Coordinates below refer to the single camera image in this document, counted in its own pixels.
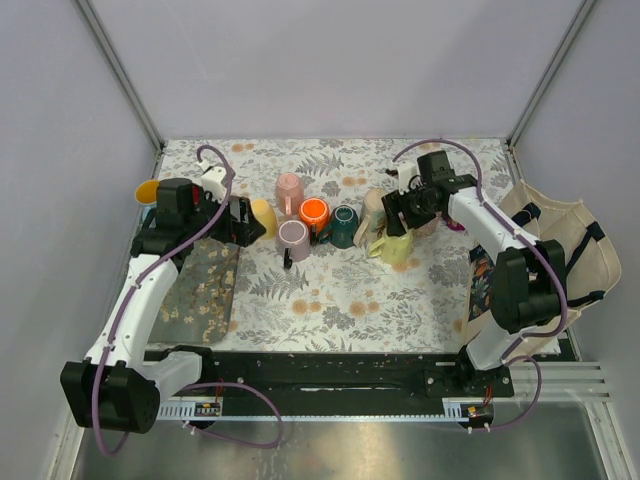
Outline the red mug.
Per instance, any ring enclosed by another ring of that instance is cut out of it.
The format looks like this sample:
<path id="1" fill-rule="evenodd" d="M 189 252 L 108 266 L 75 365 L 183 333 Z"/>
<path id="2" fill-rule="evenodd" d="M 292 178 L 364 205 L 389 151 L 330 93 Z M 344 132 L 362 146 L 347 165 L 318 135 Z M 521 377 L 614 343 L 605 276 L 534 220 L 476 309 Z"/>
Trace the red mug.
<path id="1" fill-rule="evenodd" d="M 193 209 L 195 211 L 200 210 L 205 200 L 205 193 L 202 187 L 200 186 L 192 187 L 192 200 L 193 200 Z"/>

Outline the light green faceted mug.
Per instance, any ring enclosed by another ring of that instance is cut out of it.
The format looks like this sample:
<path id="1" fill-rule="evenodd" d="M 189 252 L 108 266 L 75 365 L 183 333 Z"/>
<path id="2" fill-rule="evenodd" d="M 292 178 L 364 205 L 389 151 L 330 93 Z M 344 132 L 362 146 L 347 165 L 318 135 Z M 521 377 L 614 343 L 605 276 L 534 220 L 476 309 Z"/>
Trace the light green faceted mug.
<path id="1" fill-rule="evenodd" d="M 367 249 L 369 258 L 378 258 L 386 264 L 405 262 L 411 253 L 413 232 L 408 230 L 404 235 L 392 236 L 385 230 Z"/>

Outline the blue floral mug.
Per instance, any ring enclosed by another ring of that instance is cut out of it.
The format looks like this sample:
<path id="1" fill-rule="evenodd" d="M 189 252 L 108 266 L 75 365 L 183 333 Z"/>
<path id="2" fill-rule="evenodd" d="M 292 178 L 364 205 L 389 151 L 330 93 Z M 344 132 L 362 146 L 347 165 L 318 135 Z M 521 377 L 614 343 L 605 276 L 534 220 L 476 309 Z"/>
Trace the blue floral mug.
<path id="1" fill-rule="evenodd" d="M 144 221 L 148 213 L 157 205 L 157 189 L 159 181 L 150 179 L 141 183 L 135 191 L 135 199 L 142 206 L 141 220 Z"/>

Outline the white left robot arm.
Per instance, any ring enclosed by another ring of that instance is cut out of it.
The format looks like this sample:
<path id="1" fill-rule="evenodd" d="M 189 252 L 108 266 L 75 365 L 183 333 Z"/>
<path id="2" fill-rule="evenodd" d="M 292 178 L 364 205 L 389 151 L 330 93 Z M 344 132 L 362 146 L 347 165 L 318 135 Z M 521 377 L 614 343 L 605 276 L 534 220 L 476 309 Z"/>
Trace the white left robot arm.
<path id="1" fill-rule="evenodd" d="M 205 395 L 216 386 L 211 356 L 201 347 L 171 348 L 152 364 L 146 364 L 145 352 L 160 307 L 196 241 L 247 247 L 264 234 L 249 199 L 232 194 L 232 181 L 230 174 L 207 173 L 199 182 L 159 182 L 102 333 L 83 360 L 67 362 L 60 374 L 78 426 L 146 433 L 171 396 L 186 387 Z"/>

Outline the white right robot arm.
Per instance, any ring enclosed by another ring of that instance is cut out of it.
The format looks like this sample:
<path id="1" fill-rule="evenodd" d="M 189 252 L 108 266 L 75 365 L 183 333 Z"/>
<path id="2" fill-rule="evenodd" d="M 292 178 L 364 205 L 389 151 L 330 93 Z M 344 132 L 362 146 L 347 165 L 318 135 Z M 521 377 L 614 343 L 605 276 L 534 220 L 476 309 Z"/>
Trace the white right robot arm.
<path id="1" fill-rule="evenodd" d="M 489 370 L 506 364 L 526 338 L 554 318 L 567 319 L 564 249 L 525 231 L 485 195 L 480 174 L 457 174 L 443 150 L 388 173 L 398 181 L 382 199 L 390 236 L 449 217 L 475 237 L 494 265 L 490 320 L 462 349 L 455 371 L 457 388 L 478 395 L 490 385 Z"/>

